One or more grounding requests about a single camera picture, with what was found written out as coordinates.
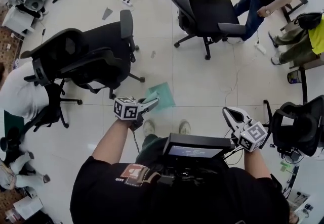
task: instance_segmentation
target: brown carpet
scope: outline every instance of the brown carpet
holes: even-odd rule
[[[0,25],[2,25],[2,22],[7,14],[7,7],[0,6]],[[13,63],[15,61],[15,58],[19,54],[21,43],[22,41],[18,40],[17,38],[11,38],[12,31],[6,27],[0,28],[0,62],[3,62],[8,68],[9,71],[12,70]]]

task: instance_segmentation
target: tile floor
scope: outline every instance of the tile floor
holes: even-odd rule
[[[160,113],[150,113],[146,118],[154,119],[157,134],[166,137],[177,131],[179,122],[186,118],[192,133],[223,137],[228,127],[222,116],[225,105],[240,106],[252,117],[263,123],[268,121],[263,100],[268,99],[273,109],[286,101],[302,101],[301,86],[289,85],[287,66],[275,67],[270,58],[275,54],[267,32],[279,32],[285,25],[280,12],[267,18],[259,29],[259,39],[267,49],[263,55],[254,48],[258,39],[255,34],[239,46],[227,42],[211,45],[210,61],[205,60],[205,47],[201,39],[193,38],[175,49],[173,43],[185,36],[178,26],[177,9],[171,0],[133,0],[131,8],[134,20],[134,38],[140,46],[132,73],[145,76],[146,82],[126,79],[116,91],[117,96],[143,97],[148,87],[168,82],[176,103],[173,108]],[[44,41],[68,27],[89,30],[119,19],[119,11],[128,9],[120,0],[59,0],[46,5],[49,14],[44,18],[46,27]],[[105,20],[106,8],[113,13]],[[240,18],[245,23],[247,15]],[[22,51],[35,48],[41,43],[43,26],[24,41]],[[32,165],[41,173],[47,173],[51,182],[37,192],[45,210],[54,221],[71,224],[69,202],[77,172],[102,138],[104,132],[115,121],[109,90],[92,94],[72,83],[65,86],[66,97],[82,99],[84,104],[62,105],[63,113],[70,124],[65,129],[58,122],[51,128],[28,132],[23,148],[32,151],[35,159]],[[143,142],[141,130],[136,131],[139,145]],[[272,173],[284,185],[289,178],[280,171],[279,155],[269,147],[271,140],[262,150]],[[137,152],[133,136],[129,133],[121,158],[122,162],[134,162]],[[234,164],[240,153],[228,159]],[[237,167],[243,167],[241,159]]]

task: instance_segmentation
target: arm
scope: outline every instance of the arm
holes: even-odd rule
[[[94,159],[105,161],[109,164],[118,163],[122,156],[130,125],[129,121],[115,121],[92,153]]]
[[[246,172],[254,178],[271,178],[270,171],[263,160],[260,149],[250,153],[245,151],[244,166]]]
[[[262,16],[262,17],[267,17],[269,15],[266,13],[266,10],[273,13],[275,10],[285,6],[286,4],[290,3],[291,1],[292,0],[275,0],[272,3],[268,4],[267,6],[260,8],[260,10],[258,11],[258,15]]]

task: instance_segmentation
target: white shoe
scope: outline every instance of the white shoe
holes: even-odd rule
[[[189,122],[186,120],[182,120],[179,126],[179,133],[183,135],[190,135],[191,134],[191,127]]]
[[[144,136],[147,137],[151,134],[155,134],[155,125],[151,119],[148,119],[143,124]]]
[[[279,58],[276,56],[273,56],[271,58],[271,62],[273,63],[273,65],[281,65]]]
[[[228,41],[229,44],[240,44],[240,43],[244,43],[245,42],[240,37],[229,37],[227,39],[227,41]]]

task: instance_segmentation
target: hand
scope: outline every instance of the hand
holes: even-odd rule
[[[260,17],[268,17],[269,15],[266,13],[266,10],[267,10],[267,7],[262,7],[260,8],[257,13],[258,13],[258,16]]]

